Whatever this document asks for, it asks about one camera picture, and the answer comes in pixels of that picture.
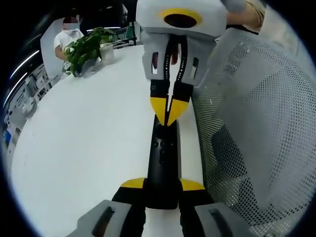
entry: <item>white table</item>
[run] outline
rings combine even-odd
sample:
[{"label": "white table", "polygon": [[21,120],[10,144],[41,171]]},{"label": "white table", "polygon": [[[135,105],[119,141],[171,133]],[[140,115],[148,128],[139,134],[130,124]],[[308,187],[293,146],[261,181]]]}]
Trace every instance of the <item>white table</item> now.
[{"label": "white table", "polygon": [[[40,101],[12,161],[12,182],[26,215],[45,237],[63,237],[126,180],[146,177],[154,111],[141,62],[143,46],[88,78],[68,76]],[[172,67],[175,79],[178,67]],[[192,105],[179,119],[182,177],[202,183]],[[143,236],[183,236],[179,211],[146,210]]]}]

